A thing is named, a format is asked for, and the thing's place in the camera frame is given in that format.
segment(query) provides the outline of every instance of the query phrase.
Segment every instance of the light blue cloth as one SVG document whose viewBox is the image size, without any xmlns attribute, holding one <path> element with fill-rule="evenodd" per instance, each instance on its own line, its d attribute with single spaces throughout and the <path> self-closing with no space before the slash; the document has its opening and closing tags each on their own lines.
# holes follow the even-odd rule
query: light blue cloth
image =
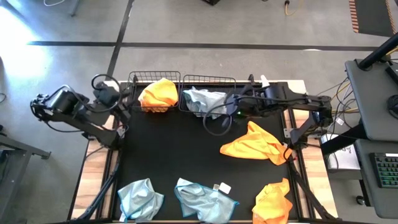
<svg viewBox="0 0 398 224">
<path fill-rule="evenodd" d="M 228 223 L 235 205 L 239 205 L 217 190 L 182 178 L 179 178 L 174 193 L 181 203 L 183 217 L 197 213 L 198 219 L 207 223 Z"/>
<path fill-rule="evenodd" d="M 118 190 L 124 222 L 130 218 L 138 222 L 151 221 L 163 203 L 164 196 L 156 193 L 149 178 L 137 180 Z"/>
<path fill-rule="evenodd" d="M 224 104 L 226 93 L 222 92 L 209 92 L 208 90 L 197 90 L 192 87 L 191 90 L 182 91 L 182 95 L 187 102 L 187 107 L 192 112 L 207 113 L 215 106 Z M 212 113 L 226 114 L 226 107 L 222 106 L 212 111 Z M 197 117 L 203 117 L 204 114 L 195 113 Z M 220 115 L 213 114 L 211 118 L 216 119 Z"/>
</svg>

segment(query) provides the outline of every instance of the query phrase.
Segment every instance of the concrete floor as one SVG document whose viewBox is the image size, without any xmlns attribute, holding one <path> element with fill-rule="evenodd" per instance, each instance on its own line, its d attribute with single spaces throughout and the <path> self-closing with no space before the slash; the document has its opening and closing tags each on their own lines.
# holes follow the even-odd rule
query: concrete floor
<svg viewBox="0 0 398 224">
<path fill-rule="evenodd" d="M 62 134 L 38 122 L 29 101 L 38 93 L 52 93 L 68 84 L 92 97 L 90 79 L 106 73 L 113 47 L 28 46 L 27 41 L 115 42 L 127 0 L 84 0 L 76 17 L 70 1 L 45 7 L 41 0 L 9 0 L 0 7 L 0 124 L 8 135 L 52 151 L 49 160 L 34 157 L 11 210 L 10 220 L 29 223 L 66 220 L 87 140 Z M 305 0 L 292 17 L 285 17 L 283 0 L 221 0 L 211 7 L 200 0 L 136 0 L 124 42 L 234 43 L 269 45 L 378 46 L 386 38 L 355 34 L 347 0 Z M 398 7 L 391 1 L 392 14 Z M 344 62 L 369 52 L 305 50 L 139 49 L 123 47 L 114 76 L 127 80 L 133 70 L 178 70 L 181 74 L 217 75 L 247 79 L 264 74 L 270 80 L 305 80 L 311 94 L 345 78 Z M 351 124 L 358 122 L 350 116 Z M 67 125 L 56 125 L 68 129 Z M 344 220 L 381 220 L 373 208 L 356 205 L 356 181 L 331 181 L 338 213 Z"/>
</svg>

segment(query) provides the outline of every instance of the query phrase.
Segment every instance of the wooden board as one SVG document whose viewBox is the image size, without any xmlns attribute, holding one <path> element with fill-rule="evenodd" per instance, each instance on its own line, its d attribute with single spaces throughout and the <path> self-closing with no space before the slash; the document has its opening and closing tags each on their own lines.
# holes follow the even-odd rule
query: wooden board
<svg viewBox="0 0 398 224">
<path fill-rule="evenodd" d="M 288 82 L 289 88 L 297 93 L 305 93 L 305 84 L 303 80 L 277 80 L 270 82 Z M 300 127 L 305 120 L 308 118 L 308 111 L 294 111 L 295 120 L 297 127 Z M 286 114 L 287 126 L 290 126 L 289 116 Z M 110 118 L 106 123 L 105 127 L 111 129 L 113 123 L 113 118 Z M 308 141 L 311 144 L 319 145 L 318 141 L 311 139 Z M 98 142 L 92 141 L 88 146 L 88 153 L 97 149 L 99 147 Z M 117 151 L 113 152 L 113 165 L 116 162 Z M 78 193 L 76 196 L 75 204 L 73 207 L 72 218 L 77 218 L 84 211 L 85 208 L 93 201 L 97 193 L 101 188 L 101 181 L 103 177 L 105 162 L 106 162 L 106 150 L 97 152 L 90 156 L 87 161 L 85 161 L 83 166 L 83 173 L 81 175 L 80 184 L 78 187 Z M 337 211 L 335 202 L 333 200 L 333 195 L 330 188 L 330 183 L 328 179 L 328 174 L 326 171 L 325 163 L 323 161 L 323 156 L 320 148 L 308 147 L 303 150 L 303 158 L 305 163 L 305 168 L 307 171 L 308 181 L 310 184 L 311 191 L 315 194 L 320 203 L 328 210 L 328 212 L 337 217 Z M 308 217 L 307 203 L 305 200 L 305 195 L 299 188 L 300 201 L 302 203 L 303 214 Z M 104 200 L 104 209 L 102 217 L 108 216 L 108 208 L 110 204 L 110 191 L 107 192 Z"/>
</svg>

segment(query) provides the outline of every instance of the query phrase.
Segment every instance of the white label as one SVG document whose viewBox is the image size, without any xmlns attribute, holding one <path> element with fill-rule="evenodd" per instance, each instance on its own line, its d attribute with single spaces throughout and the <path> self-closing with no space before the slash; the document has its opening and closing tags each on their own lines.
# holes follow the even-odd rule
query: white label
<svg viewBox="0 0 398 224">
<path fill-rule="evenodd" d="M 219 187 L 219 190 L 224 192 L 224 193 L 226 193 L 226 194 L 229 194 L 229 191 L 231 190 L 231 187 L 226 185 L 226 184 L 224 184 L 224 183 L 221 183 L 220 187 Z"/>
<path fill-rule="evenodd" d="M 342 119 L 340 119 L 340 118 L 336 118 L 336 122 L 337 122 L 338 124 L 340 124 L 340 125 L 343 125 L 343 124 L 344 124 L 344 121 L 343 121 Z"/>
<path fill-rule="evenodd" d="M 220 186 L 218 184 L 213 185 L 213 190 L 218 191 L 218 189 L 220 189 Z"/>
<path fill-rule="evenodd" d="M 124 222 L 125 219 L 126 219 L 126 216 L 122 212 L 122 215 L 120 216 L 119 222 Z"/>
</svg>

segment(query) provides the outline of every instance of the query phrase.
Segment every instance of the wooden table frame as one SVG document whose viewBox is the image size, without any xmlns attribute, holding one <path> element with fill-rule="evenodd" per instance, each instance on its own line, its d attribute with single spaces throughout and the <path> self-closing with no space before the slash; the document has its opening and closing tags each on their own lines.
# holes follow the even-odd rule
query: wooden table frame
<svg viewBox="0 0 398 224">
<path fill-rule="evenodd" d="M 247 80 L 243 81 L 236 81 L 237 83 L 248 82 Z M 305 93 L 305 84 L 303 80 L 277 80 L 277 81 L 270 81 L 270 82 L 287 82 L 289 84 L 289 88 L 296 92 L 296 93 Z M 108 82 L 108 85 L 115 86 L 113 82 Z M 295 124 L 297 127 L 300 127 L 305 120 L 308 118 L 308 111 L 300 111 L 300 110 L 293 110 L 292 114 L 289 114 L 289 111 L 284 112 L 285 116 L 285 124 L 288 128 L 293 128 L 291 123 L 291 118 L 294 118 Z M 113 117 L 111 116 L 108 119 L 108 122 L 105 124 L 106 128 L 113 127 Z M 319 145 L 319 142 L 315 139 L 309 139 L 308 143 Z M 97 141 L 90 141 L 88 144 L 88 148 L 86 153 L 90 153 L 95 149 L 99 148 L 99 143 Z M 109 175 L 110 171 L 112 171 L 115 163 L 116 158 L 118 156 L 118 151 L 107 151 L 103 149 L 98 151 L 97 153 L 90 156 L 87 161 L 84 162 L 81 169 L 81 175 L 79 177 L 77 188 L 74 196 L 74 200 L 72 201 L 70 213 L 68 219 L 70 218 L 77 218 L 79 217 L 86 208 L 90 205 L 93 199 L 96 197 L 98 192 L 100 191 L 102 183 L 105 181 L 105 175 Z M 307 173 L 307 179 L 310 186 L 311 191 L 317 197 L 319 202 L 326 208 L 326 210 L 337 217 L 337 211 L 335 207 L 335 203 L 333 200 L 333 194 L 330 188 L 330 183 L 328 179 L 328 174 L 326 171 L 325 163 L 323 161 L 323 155 L 320 148 L 317 147 L 307 147 L 302 151 L 302 157 L 304 163 L 298 164 L 295 161 L 296 168 L 300 171 L 300 168 L 305 168 Z M 109 169 L 105 169 L 106 164 L 110 163 L 110 171 Z M 311 210 L 308 210 L 307 206 L 307 199 L 300 188 L 298 186 L 298 192 L 301 202 L 302 208 L 302 216 L 303 217 L 310 217 L 312 213 Z M 104 198 L 104 202 L 102 206 L 102 214 L 97 214 L 96 212 L 91 217 L 94 218 L 101 218 L 101 217 L 108 217 L 109 208 L 112 207 L 112 201 L 115 192 L 112 191 L 112 187 L 106 193 Z M 319 214 L 315 212 L 315 216 L 320 218 Z"/>
</svg>

